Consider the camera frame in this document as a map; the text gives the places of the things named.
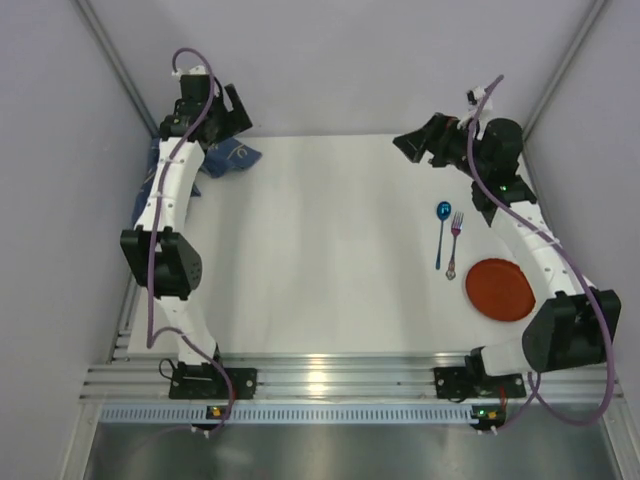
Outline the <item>blue fish placemat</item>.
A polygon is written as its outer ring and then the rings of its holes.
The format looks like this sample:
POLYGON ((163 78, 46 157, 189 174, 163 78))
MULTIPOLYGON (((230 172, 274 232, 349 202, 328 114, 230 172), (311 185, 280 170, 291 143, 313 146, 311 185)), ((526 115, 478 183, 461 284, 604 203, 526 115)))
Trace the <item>blue fish placemat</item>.
MULTIPOLYGON (((136 224, 147 204, 159 162, 159 143, 160 139, 154 138, 148 150, 146 178, 136 195, 131 215, 132 225, 136 224)), ((251 168, 261 157, 261 152, 250 148, 235 138, 230 138, 207 149, 199 171, 209 178, 220 178, 230 172, 240 172, 251 168)))

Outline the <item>blue metallic spoon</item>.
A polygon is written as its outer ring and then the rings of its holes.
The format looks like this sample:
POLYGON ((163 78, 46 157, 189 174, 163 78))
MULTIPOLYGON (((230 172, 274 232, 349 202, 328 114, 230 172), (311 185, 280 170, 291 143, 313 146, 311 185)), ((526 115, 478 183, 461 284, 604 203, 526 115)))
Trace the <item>blue metallic spoon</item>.
POLYGON ((438 236, 438 248, 437 248, 436 259, 435 259, 436 270, 439 270, 441 268, 444 226, 445 226, 445 222, 449 219, 451 213, 452 213, 452 206, 448 201, 441 201, 438 203, 436 207, 436 216, 440 223, 440 228, 439 228, 439 236, 438 236))

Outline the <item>red plate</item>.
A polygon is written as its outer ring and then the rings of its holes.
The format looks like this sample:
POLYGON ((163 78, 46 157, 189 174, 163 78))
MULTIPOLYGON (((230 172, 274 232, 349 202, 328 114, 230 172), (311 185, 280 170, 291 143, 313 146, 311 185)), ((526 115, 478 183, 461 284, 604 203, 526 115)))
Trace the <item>red plate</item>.
POLYGON ((536 304, 533 290, 519 266, 500 258, 474 264, 466 275, 465 291, 479 313, 503 323, 524 319, 536 304))

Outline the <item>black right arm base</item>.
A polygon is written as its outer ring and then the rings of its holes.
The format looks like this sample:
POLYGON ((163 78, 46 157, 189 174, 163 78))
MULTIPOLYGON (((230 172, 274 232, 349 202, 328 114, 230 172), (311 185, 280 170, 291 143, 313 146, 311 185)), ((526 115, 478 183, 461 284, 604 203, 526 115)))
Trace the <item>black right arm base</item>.
POLYGON ((468 399, 526 397, 524 380, 520 374, 490 377, 472 373, 464 366, 450 366, 435 367, 433 375, 438 399, 462 403, 468 399))

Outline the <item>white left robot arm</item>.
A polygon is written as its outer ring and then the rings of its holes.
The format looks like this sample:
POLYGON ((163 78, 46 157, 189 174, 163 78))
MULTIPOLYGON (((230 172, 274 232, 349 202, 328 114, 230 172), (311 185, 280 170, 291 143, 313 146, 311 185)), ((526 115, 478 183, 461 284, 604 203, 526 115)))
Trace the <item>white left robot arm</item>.
POLYGON ((196 175, 209 147, 251 128, 235 87, 220 85, 202 66, 175 71, 180 97, 160 125, 159 158, 144 208, 120 246, 136 283, 147 292, 146 346, 164 333, 178 341, 178 360, 200 366, 218 345, 195 297, 204 273, 183 234, 196 175))

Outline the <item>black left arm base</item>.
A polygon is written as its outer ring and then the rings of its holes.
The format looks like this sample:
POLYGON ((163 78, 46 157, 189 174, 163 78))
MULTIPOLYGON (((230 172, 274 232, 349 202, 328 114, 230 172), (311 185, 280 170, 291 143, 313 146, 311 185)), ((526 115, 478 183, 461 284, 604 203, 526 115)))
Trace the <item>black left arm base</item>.
MULTIPOLYGON (((230 398, 226 380, 211 364, 171 365, 169 398, 172 400, 224 400, 230 398)), ((258 371, 255 368, 226 368, 233 387, 234 400, 251 400, 257 388, 258 371)))

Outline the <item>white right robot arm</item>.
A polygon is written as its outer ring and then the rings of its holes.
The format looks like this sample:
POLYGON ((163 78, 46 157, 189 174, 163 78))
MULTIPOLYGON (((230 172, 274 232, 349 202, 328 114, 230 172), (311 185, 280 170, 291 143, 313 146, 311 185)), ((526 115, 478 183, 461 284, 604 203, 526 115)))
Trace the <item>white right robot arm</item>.
POLYGON ((393 143, 412 163, 430 154, 431 166, 453 166, 472 178, 476 211, 507 246, 535 299, 520 336, 473 349, 467 365, 480 375, 502 377, 604 364, 613 378, 621 300, 579 273, 546 225, 535 194, 517 172, 524 146, 521 126, 494 118, 480 128, 437 113, 393 143))

